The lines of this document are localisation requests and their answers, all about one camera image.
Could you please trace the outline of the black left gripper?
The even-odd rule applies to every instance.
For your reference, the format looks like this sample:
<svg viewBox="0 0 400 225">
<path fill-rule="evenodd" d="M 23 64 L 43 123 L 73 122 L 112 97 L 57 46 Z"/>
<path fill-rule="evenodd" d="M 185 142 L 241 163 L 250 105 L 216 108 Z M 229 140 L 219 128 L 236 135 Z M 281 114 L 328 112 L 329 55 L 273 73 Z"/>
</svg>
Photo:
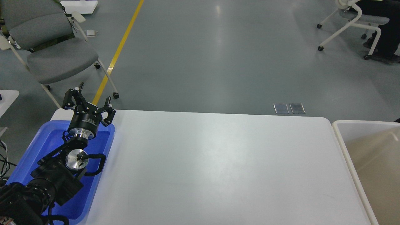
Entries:
<svg viewBox="0 0 400 225">
<path fill-rule="evenodd" d="M 71 123 L 68 127 L 68 133 L 72 136 L 84 137 L 88 140 L 94 139 L 98 132 L 99 124 L 104 127 L 109 126 L 116 114 L 116 110 L 112 108 L 111 97 L 107 97 L 104 107 L 98 108 L 94 104 L 85 106 L 85 98 L 82 95 L 84 82 L 74 89 L 66 91 L 62 108 L 74 110 Z"/>
</svg>

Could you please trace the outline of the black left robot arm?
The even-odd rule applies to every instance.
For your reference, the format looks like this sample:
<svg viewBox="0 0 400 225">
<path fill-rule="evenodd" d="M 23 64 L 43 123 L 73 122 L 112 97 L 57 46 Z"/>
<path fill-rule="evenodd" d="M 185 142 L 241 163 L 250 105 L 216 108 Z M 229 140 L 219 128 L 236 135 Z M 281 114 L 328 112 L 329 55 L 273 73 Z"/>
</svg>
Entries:
<svg viewBox="0 0 400 225">
<path fill-rule="evenodd" d="M 64 205 L 84 187 L 82 177 L 102 172 L 106 155 L 88 154 L 84 149 L 96 137 L 100 124 L 107 127 L 112 123 L 116 111 L 111 97 L 101 108 L 86 101 L 83 86 L 82 82 L 66 91 L 62 108 L 71 109 L 74 114 L 64 143 L 37 162 L 27 185 L 12 182 L 1 187 L 1 224 L 53 225 L 54 221 L 61 221 L 68 225 L 69 219 L 53 214 L 52 209 L 56 204 Z"/>
</svg>

